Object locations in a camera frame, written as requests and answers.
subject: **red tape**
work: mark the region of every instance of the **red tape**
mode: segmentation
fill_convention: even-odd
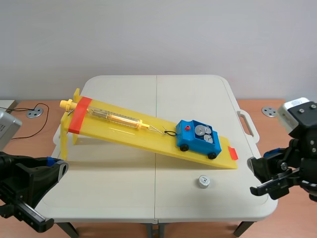
[[[91,98],[82,97],[77,103],[77,106],[74,110],[73,118],[70,122],[68,131],[71,133],[79,134],[81,125],[83,123],[87,108],[91,102]]]
[[[232,160],[238,160],[238,155],[237,155],[237,152],[236,152],[235,148],[232,148],[232,147],[228,146],[228,150],[229,150],[231,159]]]

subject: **yellow ramp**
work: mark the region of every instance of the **yellow ramp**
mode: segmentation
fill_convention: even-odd
[[[128,109],[120,108],[107,103],[92,100],[90,106],[122,114],[136,119],[143,120],[143,123],[150,124],[160,131],[164,131],[163,126],[167,130],[175,131],[176,124],[170,121],[158,119],[149,115],[141,114]],[[73,113],[69,116],[67,114],[63,117],[62,130],[68,130],[69,124],[73,117]],[[124,144],[140,148],[142,150],[152,151],[155,153],[168,155],[184,160],[194,161],[201,164],[211,165],[215,167],[236,169],[237,164],[231,159],[228,146],[229,141],[225,137],[219,136],[222,152],[214,160],[207,158],[207,155],[198,154],[191,151],[182,152],[176,146],[176,137],[169,135],[162,135],[159,132],[151,131],[146,128],[137,130],[132,127],[120,125],[103,119],[92,117],[89,114],[85,115],[83,120],[80,135],[85,135],[101,140]]]

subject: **table leg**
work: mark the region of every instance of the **table leg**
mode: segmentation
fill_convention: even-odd
[[[158,237],[164,238],[164,228],[166,223],[159,223],[158,224]]]
[[[147,237],[153,238],[154,237],[154,230],[152,223],[144,223],[145,227],[147,228]]]
[[[70,238],[78,238],[79,234],[77,233],[76,229],[73,227],[72,224],[69,222],[60,222],[57,225],[69,235]]]
[[[242,235],[254,222],[241,222],[237,229],[234,231],[234,235],[239,237]]]

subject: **white table surface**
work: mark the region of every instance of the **white table surface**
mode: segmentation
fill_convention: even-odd
[[[81,137],[75,146],[69,143],[69,172],[36,208],[45,217],[56,222],[259,221],[275,210],[277,201],[250,193],[249,187],[259,181],[246,160],[260,156],[258,135],[244,133],[238,115],[246,116],[250,127],[252,122],[223,78],[98,76],[86,83],[81,95],[173,122],[210,124],[236,149],[238,169]],[[53,156],[59,153],[57,146]],[[197,187],[200,175],[211,178],[208,188]]]

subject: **black cable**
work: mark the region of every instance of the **black cable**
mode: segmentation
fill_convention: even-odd
[[[168,135],[170,135],[170,136],[176,136],[176,135],[177,135],[176,132],[175,132],[175,131],[172,131],[172,130],[165,130],[164,133],[165,133],[165,134],[168,134]]]
[[[9,110],[10,112],[12,111],[15,111],[15,112],[24,112],[24,111],[34,111],[34,109],[31,109],[31,108],[15,108],[15,109],[9,109],[9,108],[3,108],[3,107],[0,107],[1,109],[6,109],[6,110]]]
[[[49,107],[48,105],[46,105],[45,103],[38,103],[37,105],[45,105],[45,106],[47,106],[47,107],[48,107],[48,113],[47,113],[47,115],[46,115],[46,120],[45,120],[45,123],[44,123],[44,125],[42,126],[42,128],[41,128],[38,132],[34,133],[33,135],[30,135],[30,136],[24,136],[24,137],[16,137],[16,138],[12,138],[11,140],[30,138],[30,137],[32,137],[32,136],[37,135],[38,133],[40,133],[40,132],[43,130],[44,126],[45,126],[45,125],[46,125],[46,123],[48,122],[50,107]],[[15,110],[15,109],[13,109],[13,110],[12,110],[12,109],[10,109],[10,110],[12,110],[12,111],[17,111],[17,112],[23,112],[23,111],[29,111],[29,110],[34,111],[37,105],[35,105],[35,107],[34,107],[33,109],[28,109],[28,108],[25,108],[25,110]]]

